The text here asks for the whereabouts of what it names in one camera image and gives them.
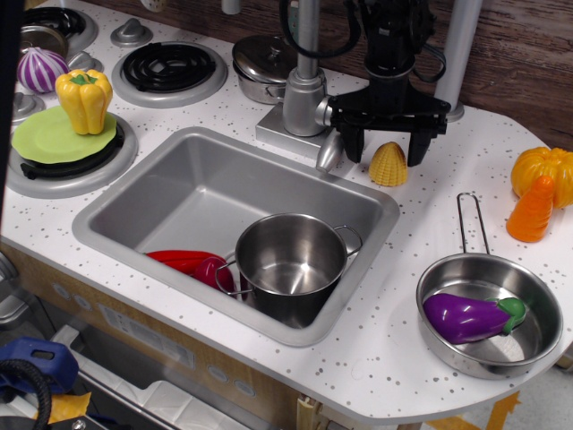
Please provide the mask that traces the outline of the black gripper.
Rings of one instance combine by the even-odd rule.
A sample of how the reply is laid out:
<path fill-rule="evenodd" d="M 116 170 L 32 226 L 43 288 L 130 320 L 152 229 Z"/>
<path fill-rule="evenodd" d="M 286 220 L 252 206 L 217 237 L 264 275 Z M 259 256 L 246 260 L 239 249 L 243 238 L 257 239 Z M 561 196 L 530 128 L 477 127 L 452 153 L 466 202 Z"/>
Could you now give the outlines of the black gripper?
<path fill-rule="evenodd" d="M 348 159 L 360 163 L 363 130 L 411 133 L 407 165 L 423 162 L 433 136 L 446 133 L 450 104 L 417 90 L 407 78 L 372 78 L 360 90 L 329 98 L 330 122 L 341 132 Z"/>

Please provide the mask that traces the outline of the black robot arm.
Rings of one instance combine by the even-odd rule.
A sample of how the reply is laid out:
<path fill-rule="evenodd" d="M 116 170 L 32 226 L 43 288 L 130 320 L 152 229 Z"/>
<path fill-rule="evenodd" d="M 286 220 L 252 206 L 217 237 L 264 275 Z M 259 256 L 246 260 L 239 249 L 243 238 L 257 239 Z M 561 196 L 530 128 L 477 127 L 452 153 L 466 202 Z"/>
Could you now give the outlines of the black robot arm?
<path fill-rule="evenodd" d="M 410 82 L 415 57 L 428 49 L 439 58 L 445 73 L 445 56 L 427 40 L 433 35 L 435 16 L 426 1 L 361 1 L 359 3 L 367 49 L 364 67 L 368 85 L 329 99 L 330 123 L 341 134 L 346 156 L 362 159 L 366 130 L 409 133 L 407 165 L 422 163 L 431 140 L 446 133 L 450 104 L 417 90 Z"/>

